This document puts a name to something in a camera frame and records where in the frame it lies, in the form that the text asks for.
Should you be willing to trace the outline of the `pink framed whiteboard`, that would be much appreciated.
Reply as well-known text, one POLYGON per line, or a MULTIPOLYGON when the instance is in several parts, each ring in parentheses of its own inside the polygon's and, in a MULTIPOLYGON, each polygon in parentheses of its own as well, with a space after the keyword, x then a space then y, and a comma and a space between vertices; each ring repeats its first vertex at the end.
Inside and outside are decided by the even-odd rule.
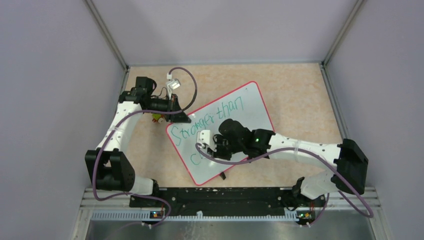
POLYGON ((171 123, 166 132, 197 186, 204 185, 231 168, 228 164, 205 158, 196 149, 197 143, 201 144, 201 151, 204 153, 208 149, 215 149, 213 137, 218 134, 223 121, 238 121, 249 130, 274 129, 261 90, 255 81, 247 82, 207 103, 191 112, 188 117, 190 123, 171 123))

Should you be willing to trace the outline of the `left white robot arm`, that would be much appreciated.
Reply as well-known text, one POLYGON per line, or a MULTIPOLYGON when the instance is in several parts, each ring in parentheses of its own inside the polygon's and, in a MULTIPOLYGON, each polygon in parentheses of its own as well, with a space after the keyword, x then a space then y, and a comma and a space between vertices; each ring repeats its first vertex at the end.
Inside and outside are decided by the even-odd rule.
POLYGON ((139 177, 126 156, 132 133, 144 113, 157 114, 169 123, 190 123, 191 119, 179 105, 173 93, 181 86, 177 78, 167 76, 164 98, 153 96, 156 82, 148 77, 136 78, 135 86, 121 93, 115 116, 103 140, 96 149, 88 150, 84 160, 93 188, 141 195, 149 207, 160 202, 153 179, 139 177))

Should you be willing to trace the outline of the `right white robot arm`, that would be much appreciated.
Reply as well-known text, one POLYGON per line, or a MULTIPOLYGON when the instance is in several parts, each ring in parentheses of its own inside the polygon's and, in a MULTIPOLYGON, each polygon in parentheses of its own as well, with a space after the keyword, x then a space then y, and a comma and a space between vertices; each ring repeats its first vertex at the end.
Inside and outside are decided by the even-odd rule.
POLYGON ((300 177, 292 187, 294 202, 307 206, 312 200, 333 192, 362 195, 365 192, 369 160, 352 139, 342 143, 316 143, 281 135, 268 129, 250 130, 239 121, 226 119, 218 133, 202 130, 197 135, 200 148, 213 160, 229 165, 235 154, 248 161, 262 158, 288 160, 323 169, 309 177, 300 177))

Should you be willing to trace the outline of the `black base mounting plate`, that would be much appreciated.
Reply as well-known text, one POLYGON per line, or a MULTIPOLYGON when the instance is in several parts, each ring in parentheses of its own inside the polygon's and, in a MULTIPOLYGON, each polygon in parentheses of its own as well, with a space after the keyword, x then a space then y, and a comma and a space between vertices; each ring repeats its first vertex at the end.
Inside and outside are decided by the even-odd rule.
POLYGON ((265 217, 283 216, 300 208, 320 208, 326 201, 323 195, 311 200, 285 187, 168 187, 155 190, 153 196, 133 196, 129 206, 170 210, 172 217, 195 216, 197 212, 206 217, 265 217))

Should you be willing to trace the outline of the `red yellow toy brick car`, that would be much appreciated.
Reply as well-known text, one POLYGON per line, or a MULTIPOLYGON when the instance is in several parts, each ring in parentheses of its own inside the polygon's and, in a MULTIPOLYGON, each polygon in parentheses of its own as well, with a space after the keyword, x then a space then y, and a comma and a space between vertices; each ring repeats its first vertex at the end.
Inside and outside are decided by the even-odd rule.
POLYGON ((160 118, 158 121, 156 121, 156 123, 161 124, 161 123, 163 123, 164 121, 165 121, 165 118, 164 118, 164 116, 161 114, 161 118, 160 118))

